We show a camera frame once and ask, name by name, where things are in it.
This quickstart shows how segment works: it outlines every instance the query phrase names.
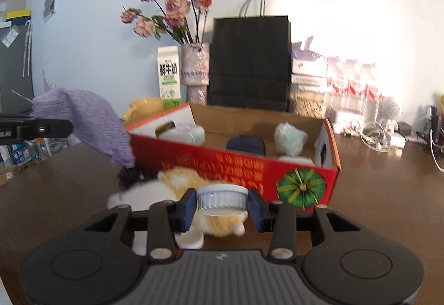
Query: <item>wooden table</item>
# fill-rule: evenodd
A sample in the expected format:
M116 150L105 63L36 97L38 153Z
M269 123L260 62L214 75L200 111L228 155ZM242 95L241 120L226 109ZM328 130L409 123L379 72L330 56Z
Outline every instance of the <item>wooden table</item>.
M342 173L330 206L406 246L421 259L425 280L416 305L444 298L444 175L429 153L408 144L401 157L376 153L358 139L337 137ZM106 207L118 191L107 157L76 145L0 187L0 277L14 305L27 304L19 267L35 247L75 227ZM269 234L246 223L246 235L207 238L205 248L267 248ZM298 237L298 252L310 249Z

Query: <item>window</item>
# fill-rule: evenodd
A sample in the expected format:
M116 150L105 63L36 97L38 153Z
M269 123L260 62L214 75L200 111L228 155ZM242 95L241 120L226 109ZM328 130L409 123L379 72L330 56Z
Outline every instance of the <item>window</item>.
M46 22L56 12L56 0L45 0L43 19Z

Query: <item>red cardboard box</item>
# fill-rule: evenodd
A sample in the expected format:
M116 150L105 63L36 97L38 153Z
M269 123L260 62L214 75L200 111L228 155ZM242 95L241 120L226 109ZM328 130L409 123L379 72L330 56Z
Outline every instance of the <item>red cardboard box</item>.
M277 159L274 131L284 122L307 132L308 140L300 155L310 157L315 166ZM159 131L174 123L202 126L206 134L203 146L156 137ZM144 172L188 167L208 180L255 188L267 201L280 198L299 209L328 204L340 172L339 155L328 121L294 113L183 104L131 124L127 130L136 163ZM267 157L225 150L227 142L238 135L262 137Z

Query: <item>plastic bag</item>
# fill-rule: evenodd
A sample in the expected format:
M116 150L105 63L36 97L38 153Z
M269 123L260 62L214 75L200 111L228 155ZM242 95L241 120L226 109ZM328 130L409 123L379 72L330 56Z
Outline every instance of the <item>plastic bag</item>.
M274 131L277 151L287 156L298 156L307 142L308 135L289 123L281 123Z

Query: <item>green pumpkin print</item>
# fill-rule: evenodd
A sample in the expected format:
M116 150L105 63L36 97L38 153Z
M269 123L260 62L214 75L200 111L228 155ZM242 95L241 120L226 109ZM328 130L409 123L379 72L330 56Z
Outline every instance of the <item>green pumpkin print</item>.
M319 203L326 191L326 180L312 169L295 168L277 184L279 200L288 201L298 209L307 209Z

